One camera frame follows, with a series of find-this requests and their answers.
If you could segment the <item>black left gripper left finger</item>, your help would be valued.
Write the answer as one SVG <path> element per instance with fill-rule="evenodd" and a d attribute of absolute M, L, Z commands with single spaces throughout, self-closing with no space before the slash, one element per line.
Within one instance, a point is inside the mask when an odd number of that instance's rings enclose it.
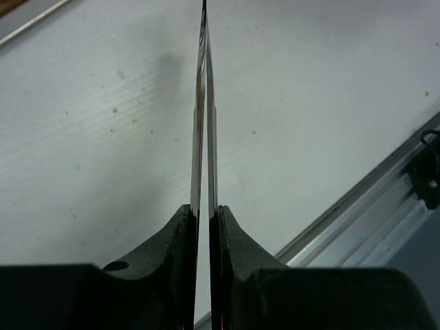
<path fill-rule="evenodd" d="M 104 267 L 1 268 L 2 329 L 192 329 L 197 222 L 179 207 L 151 238 Z"/>

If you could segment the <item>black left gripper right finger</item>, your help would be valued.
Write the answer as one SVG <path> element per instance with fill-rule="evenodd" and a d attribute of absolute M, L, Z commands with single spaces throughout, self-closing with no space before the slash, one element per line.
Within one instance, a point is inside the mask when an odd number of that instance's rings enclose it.
<path fill-rule="evenodd" d="M 387 268 L 289 267 L 227 206 L 209 222 L 213 329 L 435 329 L 417 286 Z"/>

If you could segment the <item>metal kitchen tongs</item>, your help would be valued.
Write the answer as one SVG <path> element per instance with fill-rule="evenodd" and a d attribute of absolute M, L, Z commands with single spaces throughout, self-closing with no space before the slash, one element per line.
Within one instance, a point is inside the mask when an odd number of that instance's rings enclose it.
<path fill-rule="evenodd" d="M 201 23 L 197 56 L 195 110 L 192 136 L 192 173 L 190 184 L 190 207 L 197 220 L 200 220 L 204 138 L 207 138 L 208 162 L 211 328 L 222 329 L 223 321 L 220 288 L 221 255 L 217 170 L 217 108 L 215 105 L 212 48 L 206 1 L 201 2 Z"/>

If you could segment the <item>aluminium front mounting rail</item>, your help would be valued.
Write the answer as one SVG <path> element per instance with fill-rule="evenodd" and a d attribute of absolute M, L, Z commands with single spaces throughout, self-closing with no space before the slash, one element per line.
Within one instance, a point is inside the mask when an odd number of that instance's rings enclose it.
<path fill-rule="evenodd" d="M 414 192 L 410 165 L 420 137 L 439 130 L 430 119 L 395 152 L 287 244 L 277 259 L 289 266 L 394 266 L 417 284 L 439 318 L 439 207 Z"/>

